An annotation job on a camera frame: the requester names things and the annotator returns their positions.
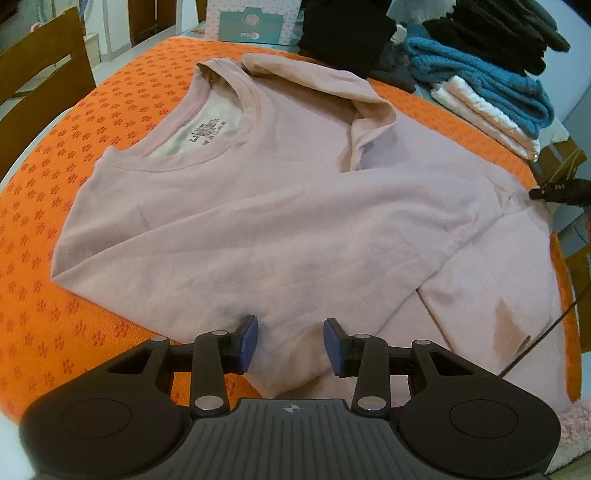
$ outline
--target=wooden door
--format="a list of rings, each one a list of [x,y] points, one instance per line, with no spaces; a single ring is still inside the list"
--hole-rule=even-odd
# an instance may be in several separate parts
[[[176,0],[128,0],[128,9],[133,46],[176,23]]]

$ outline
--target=wooden chair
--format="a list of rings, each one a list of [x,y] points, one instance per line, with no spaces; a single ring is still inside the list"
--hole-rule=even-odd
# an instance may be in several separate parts
[[[39,72],[68,56],[37,88],[18,92]],[[1,55],[0,79],[0,105],[22,97],[0,120],[1,179],[55,117],[96,87],[77,9],[65,11]]]
[[[589,264],[591,258],[591,244],[566,259],[566,266],[570,271],[574,294],[580,297],[582,291],[591,282],[591,270]],[[591,352],[591,292],[577,303],[579,314],[579,333],[581,337],[581,350]]]

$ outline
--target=orange patterned tablecloth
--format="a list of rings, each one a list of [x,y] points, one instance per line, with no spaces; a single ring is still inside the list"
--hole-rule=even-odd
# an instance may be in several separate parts
[[[153,335],[49,280],[51,255],[78,188],[108,145],[128,148],[153,129],[189,88],[195,62],[239,59],[275,50],[174,37],[105,81],[53,128],[0,193],[0,410],[18,420],[52,388]],[[527,165],[442,108],[379,82],[376,91],[399,110],[468,150],[535,185]],[[551,252],[563,308],[571,302],[557,238]],[[581,359],[576,319],[565,320],[567,388],[580,396]],[[230,399],[258,396],[242,378],[226,377]],[[188,402],[189,377],[179,374],[173,398]]]

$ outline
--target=circular pad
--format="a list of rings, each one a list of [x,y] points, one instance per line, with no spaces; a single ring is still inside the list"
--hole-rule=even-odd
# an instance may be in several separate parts
[[[513,385],[475,377],[427,387],[401,408],[398,431],[411,451],[465,478],[519,478],[545,470],[560,440],[552,409]]]
[[[36,470],[63,480],[126,478],[161,460],[183,433],[180,410],[157,390],[58,389],[40,400],[23,417],[21,439]]]
[[[452,408],[452,425],[460,432],[480,439],[498,439],[517,428],[519,418],[506,405],[492,400],[468,400]]]

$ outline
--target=teal label on box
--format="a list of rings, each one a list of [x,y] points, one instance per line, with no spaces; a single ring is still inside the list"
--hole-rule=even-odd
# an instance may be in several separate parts
[[[220,12],[219,39],[232,42],[278,44],[283,15],[263,13],[260,8],[244,12]]]

